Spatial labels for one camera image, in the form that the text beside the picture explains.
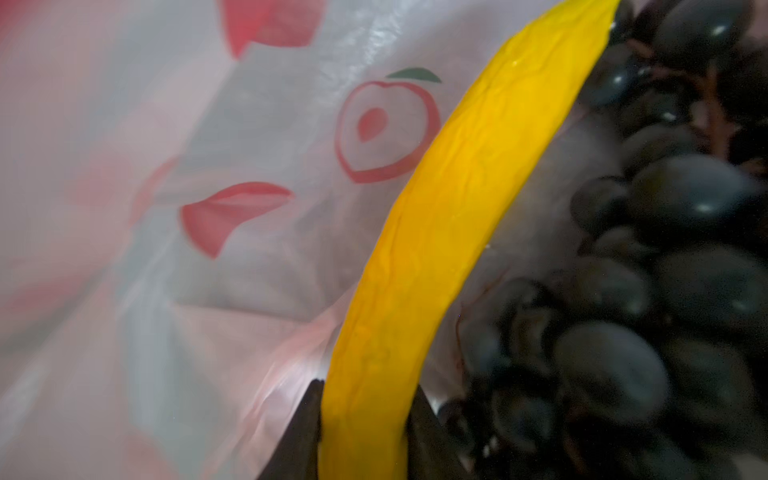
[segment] bunch of grapes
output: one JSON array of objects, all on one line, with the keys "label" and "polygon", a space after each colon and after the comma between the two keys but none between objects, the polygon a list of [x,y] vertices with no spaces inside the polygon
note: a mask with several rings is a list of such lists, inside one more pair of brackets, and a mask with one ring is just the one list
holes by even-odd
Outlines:
[{"label": "bunch of grapes", "polygon": [[457,325],[466,392],[438,417],[478,478],[736,480],[733,455],[768,456],[768,49],[743,39],[752,11],[620,4],[581,98],[617,107],[624,176],[572,197],[588,236],[570,270],[499,284]]}]

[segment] yellow plastic band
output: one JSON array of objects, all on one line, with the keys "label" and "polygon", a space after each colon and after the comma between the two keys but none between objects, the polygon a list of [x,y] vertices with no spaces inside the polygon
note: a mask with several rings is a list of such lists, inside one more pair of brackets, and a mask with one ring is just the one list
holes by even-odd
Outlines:
[{"label": "yellow plastic band", "polygon": [[605,48],[618,0],[567,0],[509,40],[389,213],[333,350],[320,480],[406,480],[432,338]]}]

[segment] red pattern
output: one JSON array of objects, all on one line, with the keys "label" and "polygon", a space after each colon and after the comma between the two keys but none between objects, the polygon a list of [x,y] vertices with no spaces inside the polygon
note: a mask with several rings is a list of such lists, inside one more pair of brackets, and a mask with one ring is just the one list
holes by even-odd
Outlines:
[{"label": "red pattern", "polygon": [[[419,142],[419,146],[403,158],[400,158],[399,160],[389,165],[385,165],[384,167],[371,168],[368,170],[353,170],[341,149],[341,132],[345,121],[344,115],[346,113],[346,109],[355,98],[355,96],[357,96],[357,94],[363,88],[366,88],[370,85],[375,85],[381,88],[407,88],[408,90],[418,95],[419,98],[421,98],[424,102],[424,106],[427,109],[427,128],[425,129],[422,140]],[[372,184],[374,182],[380,182],[399,177],[400,175],[406,174],[416,168],[416,165],[419,164],[422,156],[427,151],[427,148],[429,148],[429,145],[432,143],[432,140],[435,139],[435,136],[437,136],[439,131],[440,113],[438,111],[435,100],[427,90],[419,87],[418,85],[402,81],[390,83],[384,81],[369,81],[359,85],[357,88],[352,90],[352,93],[349,94],[349,97],[347,97],[346,101],[344,102],[341,113],[339,114],[339,120],[336,122],[336,135],[333,143],[334,148],[336,149],[336,156],[339,158],[339,163],[341,163],[341,168],[346,172],[349,178],[358,184]]]},{"label": "red pattern", "polygon": [[326,0],[219,0],[230,50],[240,58],[249,43],[306,47],[323,20]]},{"label": "red pattern", "polygon": [[180,209],[184,231],[211,258],[219,256],[229,235],[242,223],[287,204],[293,192],[266,182],[248,182]]}]

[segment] plastic bag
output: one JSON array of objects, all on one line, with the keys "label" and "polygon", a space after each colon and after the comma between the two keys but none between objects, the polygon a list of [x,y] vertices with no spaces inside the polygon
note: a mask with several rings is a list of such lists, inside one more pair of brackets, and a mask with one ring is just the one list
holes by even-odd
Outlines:
[{"label": "plastic bag", "polygon": [[554,3],[6,2],[3,478],[252,478],[421,154]]}]

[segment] grape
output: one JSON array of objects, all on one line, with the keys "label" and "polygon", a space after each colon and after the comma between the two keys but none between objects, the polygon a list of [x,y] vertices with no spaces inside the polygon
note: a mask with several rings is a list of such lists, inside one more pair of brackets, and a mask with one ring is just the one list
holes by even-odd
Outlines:
[{"label": "grape", "polygon": [[637,80],[641,63],[624,44],[605,49],[581,88],[579,98],[591,107],[620,100]]},{"label": "grape", "polygon": [[755,406],[746,360],[731,346],[679,337],[661,348],[677,395],[713,406],[724,415]]},{"label": "grape", "polygon": [[554,362],[576,403],[619,425],[648,422],[667,402],[669,379],[661,358],[626,327],[573,326],[555,343]]},{"label": "grape", "polygon": [[506,451],[493,452],[477,459],[475,475],[480,480],[507,480],[509,478],[510,454]]},{"label": "grape", "polygon": [[768,112],[768,47],[756,49],[718,79],[723,106],[739,120],[759,120]]},{"label": "grape", "polygon": [[493,392],[491,405],[494,430],[515,451],[536,454],[550,448],[558,427],[551,402],[502,388]]},{"label": "grape", "polygon": [[542,375],[550,374],[543,340],[547,330],[555,330],[565,321],[562,313],[553,308],[522,310],[512,321],[508,349],[513,361],[530,366]]},{"label": "grape", "polygon": [[696,465],[699,480],[741,480],[741,473],[733,460],[727,457],[713,458]]},{"label": "grape", "polygon": [[627,208],[646,241],[711,237],[757,206],[760,185],[715,157],[687,154],[644,168],[632,180]]},{"label": "grape", "polygon": [[576,480],[577,474],[567,459],[513,455],[508,480]]},{"label": "grape", "polygon": [[551,301],[543,285],[525,278],[508,280],[481,297],[458,329],[466,372],[472,377],[490,378],[509,368],[505,337],[518,308]]},{"label": "grape", "polygon": [[646,263],[659,252],[656,247],[640,242],[630,225],[611,228],[595,240],[592,247],[592,255],[595,257],[629,260],[634,263]]},{"label": "grape", "polygon": [[625,136],[648,125],[687,123],[696,95],[677,79],[652,81],[638,88],[621,107],[619,128]]},{"label": "grape", "polygon": [[594,237],[627,219],[627,185],[616,177],[588,181],[571,198],[571,216]]},{"label": "grape", "polygon": [[473,377],[492,378],[512,361],[502,342],[503,327],[482,317],[467,319],[458,330],[466,372]]},{"label": "grape", "polygon": [[577,317],[634,326],[654,310],[651,278],[639,268],[610,258],[582,257],[564,285],[568,311]]},{"label": "grape", "polygon": [[627,39],[634,20],[634,6],[630,0],[621,0],[611,23],[608,44],[615,45]]},{"label": "grape", "polygon": [[580,257],[583,257],[584,255],[589,255],[589,253],[592,251],[592,245],[594,245],[594,238],[587,235],[586,237],[584,237],[581,243],[578,244],[578,248],[576,249],[576,254]]},{"label": "grape", "polygon": [[621,145],[621,168],[627,177],[665,157],[696,152],[696,137],[688,126],[649,125]]},{"label": "grape", "polygon": [[552,292],[552,296],[559,302],[563,297],[563,282],[567,277],[568,272],[565,270],[553,270],[544,278],[544,285],[547,286],[547,290]]},{"label": "grape", "polygon": [[768,158],[768,125],[743,128],[730,139],[730,163],[739,165],[753,158]]},{"label": "grape", "polygon": [[755,412],[722,410],[684,397],[676,398],[673,405],[682,429],[678,434],[681,441],[688,442],[688,448],[699,456],[764,448],[765,425]]},{"label": "grape", "polygon": [[698,480],[694,463],[654,429],[627,429],[586,416],[569,422],[568,435],[591,478]]},{"label": "grape", "polygon": [[672,68],[701,69],[739,41],[752,15],[752,0],[683,0],[659,25],[654,49]]},{"label": "grape", "polygon": [[680,0],[651,0],[637,15],[632,30],[632,36],[637,40],[650,44],[654,40],[656,30]]},{"label": "grape", "polygon": [[632,480],[699,480],[695,464],[663,435],[641,447],[620,446],[614,453],[621,478]]},{"label": "grape", "polygon": [[654,274],[681,322],[726,333],[749,348],[768,346],[768,270],[757,257],[706,243],[663,255]]},{"label": "grape", "polygon": [[451,399],[444,403],[437,412],[437,418],[448,432],[457,452],[468,455],[475,449],[475,435],[465,416],[465,403],[462,400]]}]

